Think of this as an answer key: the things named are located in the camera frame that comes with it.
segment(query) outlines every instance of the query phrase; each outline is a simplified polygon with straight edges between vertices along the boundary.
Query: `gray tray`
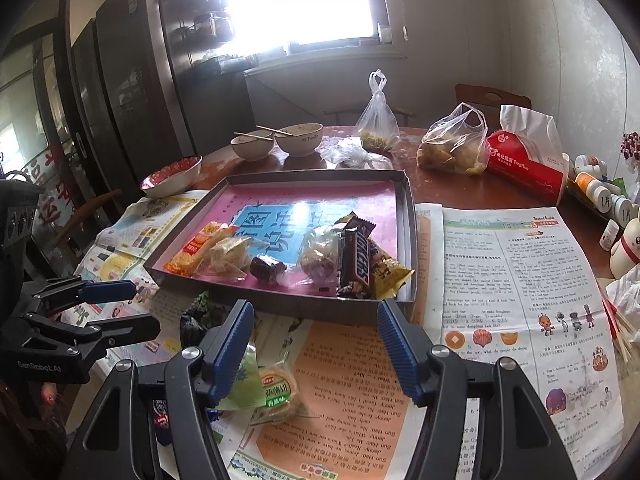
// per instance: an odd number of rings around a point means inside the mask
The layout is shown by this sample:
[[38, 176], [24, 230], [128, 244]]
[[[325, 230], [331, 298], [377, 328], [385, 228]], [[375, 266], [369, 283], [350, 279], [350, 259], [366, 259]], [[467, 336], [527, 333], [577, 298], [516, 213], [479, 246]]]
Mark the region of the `gray tray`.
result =
[[[404, 171], [386, 170], [298, 170], [275, 171], [229, 176], [207, 193], [197, 205], [169, 232], [145, 262], [145, 269], [158, 285], [191, 293], [194, 296], [209, 289], [220, 303], [233, 304], [240, 298], [253, 303], [256, 310], [279, 316], [302, 317], [320, 321], [376, 325], [378, 302], [376, 300], [351, 300], [322, 296], [302, 296], [272, 290], [255, 290], [240, 286], [208, 283], [177, 276], [154, 269], [158, 261], [169, 260], [188, 242], [194, 226], [199, 225], [212, 204], [226, 186], [325, 186], [340, 182], [341, 186], [353, 182], [393, 182], [396, 187], [396, 218], [398, 223], [398, 260], [406, 267], [417, 269], [417, 242], [414, 197]], [[398, 293], [398, 305], [405, 316], [411, 314], [417, 279], [415, 274]]]

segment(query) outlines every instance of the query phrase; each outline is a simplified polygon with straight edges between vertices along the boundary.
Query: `wooden stick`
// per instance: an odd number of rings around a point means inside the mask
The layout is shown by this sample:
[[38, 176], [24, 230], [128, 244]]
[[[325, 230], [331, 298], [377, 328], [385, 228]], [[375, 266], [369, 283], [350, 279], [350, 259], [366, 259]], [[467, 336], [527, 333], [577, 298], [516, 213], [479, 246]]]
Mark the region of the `wooden stick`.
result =
[[268, 132], [273, 132], [274, 134], [283, 134], [289, 137], [295, 137], [294, 134], [290, 134], [289, 132], [283, 132], [282, 130], [274, 130], [273, 128], [267, 128], [266, 126], [260, 126], [260, 124], [255, 125], [259, 130], [267, 130]]
[[260, 135], [252, 135], [252, 134], [240, 134], [235, 132], [236, 135], [240, 135], [243, 137], [251, 137], [252, 139], [260, 139], [260, 140], [273, 140], [271, 137], [261, 137]]

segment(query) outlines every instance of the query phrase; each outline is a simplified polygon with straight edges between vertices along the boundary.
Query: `white bowl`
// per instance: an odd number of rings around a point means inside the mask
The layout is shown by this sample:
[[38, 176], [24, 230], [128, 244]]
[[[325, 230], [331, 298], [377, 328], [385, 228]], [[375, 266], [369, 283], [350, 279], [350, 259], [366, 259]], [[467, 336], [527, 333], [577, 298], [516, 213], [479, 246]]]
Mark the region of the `white bowl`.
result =
[[265, 132], [264, 130], [255, 130], [249, 132], [252, 135], [264, 137], [265, 140], [254, 139], [252, 137], [237, 136], [235, 139], [231, 139], [231, 147], [236, 152], [236, 155], [244, 160], [260, 160], [269, 155], [273, 147], [273, 137], [270, 137], [271, 132]]
[[186, 156], [150, 174], [140, 184], [149, 198], [164, 198], [187, 191], [200, 174], [202, 157]]
[[294, 124], [281, 130], [294, 135], [275, 134], [278, 146], [291, 156], [311, 155], [322, 141], [322, 124], [319, 123]]

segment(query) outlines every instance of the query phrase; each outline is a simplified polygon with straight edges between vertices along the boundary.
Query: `window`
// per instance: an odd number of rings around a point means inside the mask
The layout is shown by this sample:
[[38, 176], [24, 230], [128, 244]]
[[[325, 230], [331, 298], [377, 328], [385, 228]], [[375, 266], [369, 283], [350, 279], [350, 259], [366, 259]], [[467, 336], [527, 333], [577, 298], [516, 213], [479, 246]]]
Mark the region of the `window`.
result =
[[219, 54], [292, 54], [378, 43], [384, 0], [226, 0], [234, 38]]
[[0, 164], [2, 164], [2, 170], [7, 171], [20, 171], [24, 168], [25, 160], [20, 153], [20, 146], [18, 145], [18, 138], [15, 136], [13, 123], [4, 127], [0, 131]]

